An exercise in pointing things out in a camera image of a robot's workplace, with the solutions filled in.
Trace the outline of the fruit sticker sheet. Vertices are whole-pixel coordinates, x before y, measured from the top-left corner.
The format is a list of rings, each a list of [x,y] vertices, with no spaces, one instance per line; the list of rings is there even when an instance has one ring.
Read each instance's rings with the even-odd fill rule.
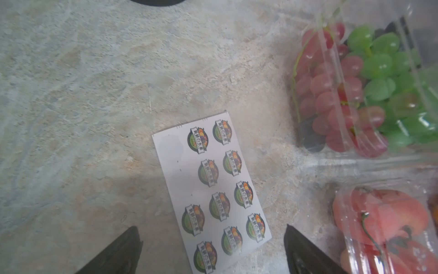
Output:
[[[222,274],[272,234],[227,112],[152,137],[195,274]]]

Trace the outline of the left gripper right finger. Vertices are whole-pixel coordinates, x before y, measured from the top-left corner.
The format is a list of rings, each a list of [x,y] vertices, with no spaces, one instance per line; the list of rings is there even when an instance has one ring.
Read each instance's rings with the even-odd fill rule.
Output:
[[[305,235],[287,225],[284,235],[287,264],[291,274],[347,274]]]

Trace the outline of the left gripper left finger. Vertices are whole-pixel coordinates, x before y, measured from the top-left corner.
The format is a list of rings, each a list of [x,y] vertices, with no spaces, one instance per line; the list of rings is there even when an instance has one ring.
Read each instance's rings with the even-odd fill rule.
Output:
[[[142,252],[137,226],[128,228],[77,274],[135,274]]]

